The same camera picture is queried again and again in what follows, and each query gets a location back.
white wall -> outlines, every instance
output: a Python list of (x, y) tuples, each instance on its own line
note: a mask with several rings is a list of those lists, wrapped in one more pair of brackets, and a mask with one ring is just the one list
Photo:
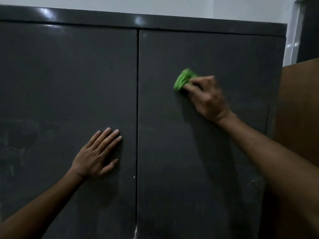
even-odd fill
[(0, 4), (288, 23), (294, 0), (0, 0)]

green cleaning rag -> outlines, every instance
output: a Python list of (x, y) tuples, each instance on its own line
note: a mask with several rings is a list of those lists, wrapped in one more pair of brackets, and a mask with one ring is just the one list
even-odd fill
[(197, 77), (198, 75), (195, 74), (192, 70), (190, 69), (185, 69), (183, 72), (181, 72), (180, 76), (177, 78), (175, 84), (174, 84), (174, 90), (179, 91), (181, 90), (184, 85), (194, 77)]

hand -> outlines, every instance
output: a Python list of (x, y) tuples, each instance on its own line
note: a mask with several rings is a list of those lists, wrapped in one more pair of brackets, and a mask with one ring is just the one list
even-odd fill
[(218, 124), (232, 114), (214, 76), (192, 78), (184, 89), (189, 92), (196, 110), (208, 120)]
[(114, 159), (105, 167), (103, 167), (103, 163), (105, 157), (121, 141), (122, 137), (115, 138), (119, 134), (119, 130), (115, 130), (111, 134), (110, 132), (110, 128), (107, 128), (103, 133), (97, 131), (75, 157), (70, 172), (87, 178), (106, 174), (114, 169), (118, 159)]

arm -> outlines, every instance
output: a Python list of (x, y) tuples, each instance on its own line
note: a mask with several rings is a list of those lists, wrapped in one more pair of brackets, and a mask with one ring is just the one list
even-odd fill
[(229, 134), (319, 235), (319, 168), (242, 122), (230, 111), (213, 76), (191, 79), (185, 89), (197, 111)]
[(0, 239), (41, 238), (51, 222), (89, 177), (111, 171), (118, 159), (103, 167), (105, 157), (122, 139), (110, 128), (98, 131), (75, 157), (70, 170), (46, 192), (0, 224)]

glossy metal surface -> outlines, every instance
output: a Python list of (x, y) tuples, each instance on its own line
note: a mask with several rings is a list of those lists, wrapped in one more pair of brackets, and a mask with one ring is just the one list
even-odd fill
[(173, 85), (185, 68), (200, 76), (216, 75), (232, 110), (265, 132), (285, 39), (157, 31), (139, 35), (139, 238), (257, 238), (262, 177)]
[(0, 23), (0, 203), (5, 220), (52, 186), (97, 130), (119, 167), (83, 184), (44, 238), (133, 238), (137, 31)]
[(287, 24), (0, 5), (0, 21), (285, 37)]

